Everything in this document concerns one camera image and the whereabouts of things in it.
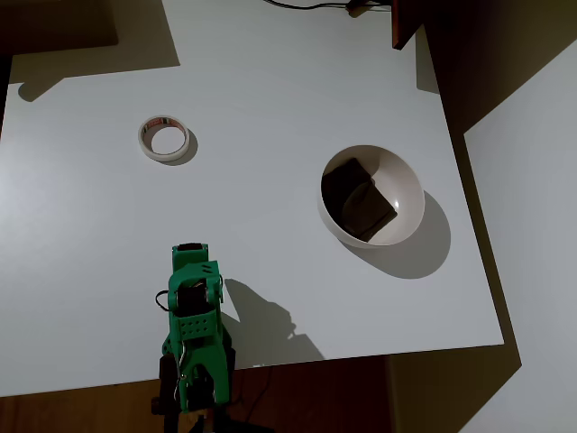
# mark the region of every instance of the white bowl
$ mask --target white bowl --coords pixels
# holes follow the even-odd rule
[[[325,226],[340,241],[357,248],[378,248],[403,242],[418,229],[425,213],[425,192],[415,172],[395,153],[377,146],[359,145],[338,152],[326,164],[323,176],[356,158],[369,172],[380,194],[395,208],[397,217],[369,242],[346,233],[328,214],[318,183],[318,210]]]

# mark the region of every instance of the black cable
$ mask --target black cable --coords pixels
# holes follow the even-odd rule
[[[244,401],[244,399],[243,399],[244,370],[241,370],[241,371],[240,371],[240,374],[241,374],[241,386],[239,387],[239,388],[240,388],[240,391],[239,391],[239,393],[238,393],[238,398],[237,398],[235,401],[232,401],[232,402],[231,402],[231,406],[234,406],[234,405],[240,403],[241,401]]]
[[[249,414],[246,416],[246,421],[245,422],[249,422],[251,420],[251,416],[252,413],[254,412],[254,410],[256,409],[257,405],[259,404],[259,401],[261,400],[262,396],[264,395],[264,393],[269,389],[270,386],[270,377],[272,376],[272,367],[269,367],[269,376],[267,377],[267,384],[264,385],[264,388],[262,388],[261,393],[259,394],[259,396],[256,398],[256,400],[254,401],[254,403],[252,404],[251,410],[249,410]]]
[[[154,300],[156,300],[156,305],[158,305],[159,307],[161,307],[164,311],[169,312],[169,309],[167,309],[166,307],[164,307],[162,304],[160,304],[159,302],[159,296],[160,295],[167,295],[169,293],[168,290],[161,290],[156,294],[156,298]]]
[[[333,7],[336,9],[344,9],[348,4],[347,3],[319,3],[318,5],[312,6],[295,6],[295,5],[287,5],[285,3],[276,2],[275,0],[264,0],[271,5],[275,5],[278,7],[284,7],[285,9],[295,9],[298,11],[312,11],[313,9],[319,9],[321,7]],[[380,2],[373,2],[372,5],[363,5],[364,7],[371,7],[371,6],[388,6],[382,4]]]

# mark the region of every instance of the roll of tape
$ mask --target roll of tape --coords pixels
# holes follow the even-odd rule
[[[168,127],[178,128],[184,134],[184,142],[177,151],[174,151],[173,153],[156,153],[152,149],[152,137],[155,133],[151,133],[151,129],[153,126],[158,126],[160,124],[165,124]],[[190,134],[188,132],[188,128],[178,119],[175,119],[169,115],[156,115],[142,124],[138,131],[138,141],[141,144],[142,151],[150,159],[158,162],[170,162],[182,158],[188,151],[188,146],[190,144]]]

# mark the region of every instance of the cable on floor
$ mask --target cable on floor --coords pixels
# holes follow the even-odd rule
[[[249,414],[246,416],[246,421],[245,422],[249,422],[251,420],[251,416],[252,413],[254,412],[254,410],[256,409],[256,407],[259,404],[259,401],[261,401],[262,396],[265,394],[265,392],[269,389],[270,386],[270,377],[272,376],[272,366],[269,367],[269,375],[267,377],[267,383],[264,385],[264,388],[262,388],[261,393],[259,394],[259,396],[256,398],[256,400],[254,401],[254,403],[252,404],[251,410],[249,410]]]
[[[310,5],[310,6],[296,6],[296,5],[287,5],[286,3],[277,2],[275,0],[263,0],[271,5],[275,5],[278,7],[284,7],[285,9],[293,9],[297,11],[312,11],[314,9],[320,9],[322,7],[330,7],[335,9],[345,9],[347,3],[319,3],[318,5]],[[370,4],[366,4],[360,7],[373,7],[373,6],[389,6],[380,2],[372,2]],[[387,9],[370,9],[373,12],[389,12]]]

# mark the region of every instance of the white wall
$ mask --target white wall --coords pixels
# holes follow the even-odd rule
[[[577,42],[466,135],[523,366],[465,426],[577,431]]]

